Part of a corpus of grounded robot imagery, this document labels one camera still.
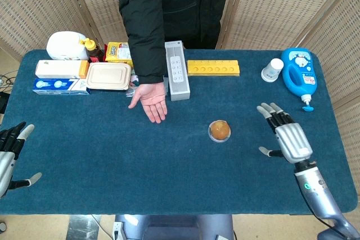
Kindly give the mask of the robot left five-finger hand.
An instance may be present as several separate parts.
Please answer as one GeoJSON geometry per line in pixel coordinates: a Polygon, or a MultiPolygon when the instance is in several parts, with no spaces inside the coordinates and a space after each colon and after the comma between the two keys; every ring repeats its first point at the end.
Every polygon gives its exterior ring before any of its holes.
{"type": "Polygon", "coordinates": [[[26,122],[21,122],[17,126],[1,130],[1,198],[8,190],[29,187],[42,177],[42,173],[36,173],[29,179],[13,180],[16,162],[34,128],[33,124],[26,126],[26,122]]]}

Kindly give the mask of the robot right five-finger hand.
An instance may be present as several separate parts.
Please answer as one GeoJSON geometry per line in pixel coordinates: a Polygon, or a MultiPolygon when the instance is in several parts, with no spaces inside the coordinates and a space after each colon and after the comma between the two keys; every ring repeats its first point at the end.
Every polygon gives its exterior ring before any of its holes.
{"type": "Polygon", "coordinates": [[[263,102],[256,109],[266,119],[280,146],[279,151],[260,147],[263,154],[268,157],[282,156],[291,164],[303,162],[311,157],[313,150],[304,130],[287,112],[275,103],[263,102]]]}

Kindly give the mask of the person's bare hand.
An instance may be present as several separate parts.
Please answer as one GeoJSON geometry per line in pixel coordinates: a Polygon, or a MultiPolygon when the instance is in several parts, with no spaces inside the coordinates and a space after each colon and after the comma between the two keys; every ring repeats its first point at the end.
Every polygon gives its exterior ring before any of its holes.
{"type": "Polygon", "coordinates": [[[165,86],[163,82],[154,84],[141,84],[136,90],[128,106],[135,108],[137,103],[141,106],[152,123],[160,124],[168,113],[165,101],[165,86]]]}

